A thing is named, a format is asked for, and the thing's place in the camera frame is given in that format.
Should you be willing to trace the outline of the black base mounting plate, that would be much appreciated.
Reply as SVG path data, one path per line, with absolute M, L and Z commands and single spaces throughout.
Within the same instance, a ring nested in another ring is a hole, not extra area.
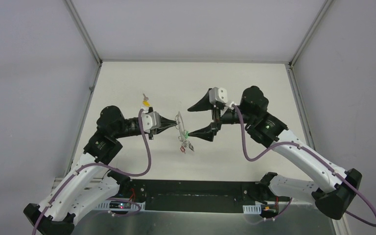
M 115 198 L 145 211 L 244 213 L 244 207 L 288 201 L 255 182 L 137 180 L 124 183 Z

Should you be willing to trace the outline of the perforated metal ring plate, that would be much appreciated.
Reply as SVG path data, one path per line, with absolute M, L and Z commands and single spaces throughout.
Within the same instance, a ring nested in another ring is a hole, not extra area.
M 186 130 L 186 128 L 184 126 L 181 112 L 177 113 L 177 115 L 175 116 L 175 121 L 177 122 L 175 128 L 179 131 L 180 134 L 179 140 L 181 142 L 186 142 L 188 140 L 188 136 L 184 136 L 184 131 Z

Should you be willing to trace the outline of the key with black tag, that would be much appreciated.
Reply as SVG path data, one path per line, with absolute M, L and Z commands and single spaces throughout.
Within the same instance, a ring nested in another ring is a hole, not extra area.
M 191 143 L 188 143 L 188 148 L 191 150 L 191 151 L 194 151 L 194 147 Z

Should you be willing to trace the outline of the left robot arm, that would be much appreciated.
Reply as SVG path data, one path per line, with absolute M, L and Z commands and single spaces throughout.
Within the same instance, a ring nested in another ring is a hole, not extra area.
M 144 176 L 151 169 L 148 140 L 176 125 L 177 121 L 161 116 L 151 107 L 141 108 L 133 118 L 125 118 L 117 106 L 105 107 L 96 121 L 96 132 L 61 183 L 40 203 L 25 207 L 24 215 L 33 225 L 32 234 L 70 235 L 97 205 L 113 196 L 126 197 L 130 178 Z M 146 170 L 129 173 L 110 166 L 123 148 L 118 139 L 134 136 L 141 136 L 144 142 L 148 157 Z

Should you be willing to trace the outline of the key with yellow tag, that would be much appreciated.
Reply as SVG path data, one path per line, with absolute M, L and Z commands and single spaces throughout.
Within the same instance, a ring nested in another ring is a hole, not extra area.
M 145 94 L 142 94 L 142 95 L 143 95 L 143 101 L 142 101 L 143 105 L 145 107 L 151 107 L 151 105 L 149 103 L 149 98 Z

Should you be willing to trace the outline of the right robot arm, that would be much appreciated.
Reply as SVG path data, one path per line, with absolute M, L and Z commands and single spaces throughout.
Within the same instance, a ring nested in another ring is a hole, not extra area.
M 257 182 L 259 201 L 274 197 L 296 198 L 314 204 L 325 216 L 342 218 L 360 186 L 362 175 L 328 161 L 304 144 L 282 121 L 268 112 L 268 99 L 257 86 L 246 88 L 239 104 L 228 99 L 224 88 L 210 88 L 190 112 L 211 111 L 212 122 L 190 132 L 189 136 L 213 141 L 224 124 L 240 124 L 241 136 L 250 136 L 265 151 L 274 151 L 302 170 L 308 181 L 291 179 L 275 172 L 266 173 Z

